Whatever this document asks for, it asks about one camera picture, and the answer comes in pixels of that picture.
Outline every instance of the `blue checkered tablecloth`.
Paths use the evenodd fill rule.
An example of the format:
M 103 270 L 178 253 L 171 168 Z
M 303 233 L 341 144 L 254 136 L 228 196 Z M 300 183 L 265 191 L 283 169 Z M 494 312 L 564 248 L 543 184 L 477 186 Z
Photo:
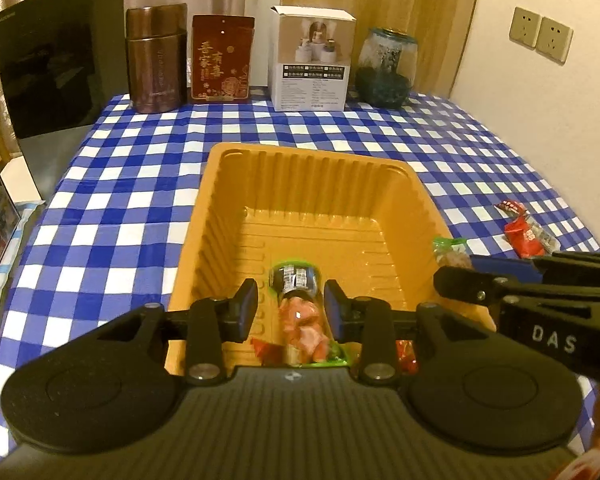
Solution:
M 494 207 L 525 203 L 563 249 L 599 245 L 547 181 L 448 100 L 414 94 L 403 110 L 349 102 L 344 112 L 278 113 L 262 90 L 248 104 L 136 114 L 113 98 L 87 135 L 29 240 L 0 334 L 0 392 L 13 370 L 148 301 L 168 304 L 211 147 L 297 146 L 405 160 L 454 236 L 476 254 L 514 253 Z M 587 446 L 594 393 L 573 448 Z M 0 412 L 0 457 L 14 443 Z

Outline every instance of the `red candy wrapper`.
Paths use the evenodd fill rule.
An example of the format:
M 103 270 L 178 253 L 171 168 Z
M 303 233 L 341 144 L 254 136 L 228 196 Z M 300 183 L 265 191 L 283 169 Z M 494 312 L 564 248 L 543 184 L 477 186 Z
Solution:
M 544 247 L 536 238 L 525 217 L 519 216 L 505 225 L 504 234 L 520 258 L 544 255 Z
M 550 480 L 598 480 L 600 478 L 600 447 L 577 457 Z
M 262 366 L 282 366 L 285 363 L 285 347 L 282 345 L 252 337 L 251 346 Z
M 415 374 L 418 371 L 418 363 L 416 362 L 416 354 L 413 351 L 413 344 L 408 340 L 397 340 L 395 347 L 398 351 L 398 362 L 400 369 L 407 374 Z
M 544 249 L 541 253 L 537 253 L 534 249 L 536 243 L 533 243 L 531 246 L 526 247 L 526 243 L 523 237 L 520 237 L 519 235 L 517 235 L 516 237 L 516 243 L 513 243 L 509 237 L 509 234 L 507 234 L 507 239 L 509 240 L 509 243 L 516 250 L 516 253 L 518 254 L 518 256 L 520 256 L 520 258 L 529 258 L 530 256 L 542 256 L 544 254 L 552 254 L 554 251 L 560 250 L 560 242 L 556 239 L 556 237 L 548 231 L 546 231 L 536 221 L 536 219 L 531 216 L 531 214 L 523 204 L 517 202 L 516 200 L 503 200 L 499 204 L 496 204 L 496 207 L 507 213 L 512 218 L 515 218 L 515 220 L 512 223 L 508 224 L 505 227 L 505 234 L 507 234 L 507 228 L 510 231 L 516 232 L 519 228 L 523 227 L 522 224 L 524 222 L 527 226 L 527 229 L 524 231 L 528 232 L 529 230 L 531 230 L 531 235 L 527 236 L 528 240 L 536 240 Z

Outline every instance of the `snack bag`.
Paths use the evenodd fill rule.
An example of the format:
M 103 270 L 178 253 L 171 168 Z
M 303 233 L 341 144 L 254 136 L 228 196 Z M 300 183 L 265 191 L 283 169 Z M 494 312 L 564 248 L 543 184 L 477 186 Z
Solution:
M 544 255 L 544 247 L 524 216 L 505 225 L 504 234 L 520 258 Z
M 466 253 L 466 240 L 464 238 L 434 238 L 433 253 L 440 266 L 462 267 L 463 269 L 474 268 L 469 255 Z
M 256 337 L 252 337 L 250 343 L 262 366 L 282 366 L 285 363 L 285 348 L 282 345 L 267 343 Z
M 505 213 L 507 213 L 512 218 L 520 218 L 523 217 L 525 219 L 528 228 L 534 234 L 534 237 L 538 240 L 538 242 L 542 245 L 544 251 L 542 254 L 532 254 L 532 256 L 542 256 L 543 254 L 552 254 L 554 251 L 560 250 L 560 242 L 557 240 L 555 236 L 553 236 L 549 231 L 543 228 L 529 213 L 526 207 L 517 202 L 516 200 L 503 200 L 499 204 L 496 204 L 496 207 Z M 516 246 L 513 245 L 511 241 L 509 241 L 511 245 L 516 249 Z M 529 256 L 522 256 L 520 252 L 516 249 L 518 256 L 521 258 L 528 258 Z

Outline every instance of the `wall outlet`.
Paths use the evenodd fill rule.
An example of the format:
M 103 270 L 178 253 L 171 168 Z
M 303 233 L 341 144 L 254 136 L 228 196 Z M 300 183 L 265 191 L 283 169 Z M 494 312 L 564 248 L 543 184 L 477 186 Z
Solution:
M 516 7 L 509 29 L 509 38 L 531 48 L 536 46 L 538 30 L 540 29 L 540 14 Z
M 569 53 L 573 29 L 551 18 L 543 18 L 538 34 L 536 50 L 546 56 L 564 63 Z

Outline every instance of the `black panel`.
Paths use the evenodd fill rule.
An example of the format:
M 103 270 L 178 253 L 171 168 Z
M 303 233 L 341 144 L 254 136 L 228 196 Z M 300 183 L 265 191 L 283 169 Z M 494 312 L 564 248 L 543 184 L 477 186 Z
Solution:
M 90 130 L 91 125 L 87 124 L 18 140 L 42 200 L 54 195 L 58 181 Z
M 22 445 L 0 462 L 0 479 L 546 480 L 572 459 L 564 447 L 506 457 L 453 446 L 395 390 L 356 383 L 344 368 L 238 368 L 190 389 L 142 440 L 88 455 Z
M 0 12 L 0 78 L 18 139 L 93 124 L 126 92 L 123 0 L 23 0 Z

